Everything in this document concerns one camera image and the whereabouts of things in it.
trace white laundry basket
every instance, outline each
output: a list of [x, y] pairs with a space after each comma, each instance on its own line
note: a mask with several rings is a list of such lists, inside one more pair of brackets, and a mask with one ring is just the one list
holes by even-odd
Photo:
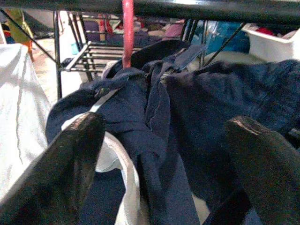
[[300, 29], [290, 39], [260, 33], [248, 29], [247, 26], [243, 31], [249, 35], [249, 54], [267, 62], [288, 59], [300, 60]]

